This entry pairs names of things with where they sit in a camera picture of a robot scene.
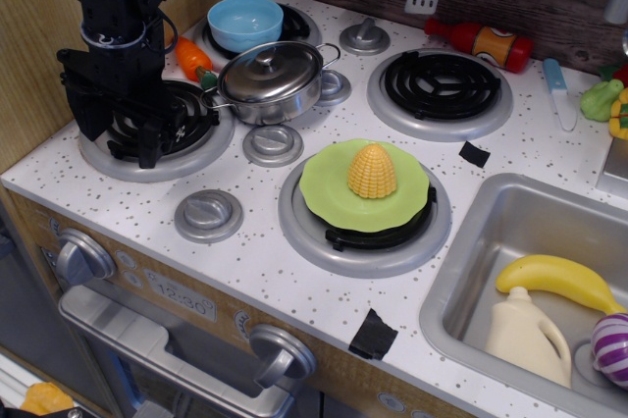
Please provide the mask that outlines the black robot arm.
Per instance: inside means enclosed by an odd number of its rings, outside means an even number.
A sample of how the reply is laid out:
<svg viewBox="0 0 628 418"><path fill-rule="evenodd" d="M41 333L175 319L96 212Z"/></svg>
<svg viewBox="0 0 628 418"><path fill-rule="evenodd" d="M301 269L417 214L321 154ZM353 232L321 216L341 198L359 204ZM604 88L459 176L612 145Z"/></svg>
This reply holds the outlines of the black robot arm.
<svg viewBox="0 0 628 418"><path fill-rule="evenodd" d="M84 51L62 49L61 83L80 131L95 140L117 115L137 127L133 155L153 168L172 149L186 108L162 80L165 0L79 0Z"/></svg>

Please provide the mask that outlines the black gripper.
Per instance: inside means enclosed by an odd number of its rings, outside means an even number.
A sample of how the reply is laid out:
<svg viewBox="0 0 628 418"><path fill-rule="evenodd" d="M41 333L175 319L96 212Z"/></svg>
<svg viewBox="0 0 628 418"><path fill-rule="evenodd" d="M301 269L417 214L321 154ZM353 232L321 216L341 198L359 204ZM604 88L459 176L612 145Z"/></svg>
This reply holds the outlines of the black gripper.
<svg viewBox="0 0 628 418"><path fill-rule="evenodd" d="M164 20L155 18L130 37L80 24L86 51L62 49L61 82L81 133L96 140L115 114L130 118L138 131L138 164L152 169L162 155L161 136L175 137L186 111L162 80Z"/></svg>

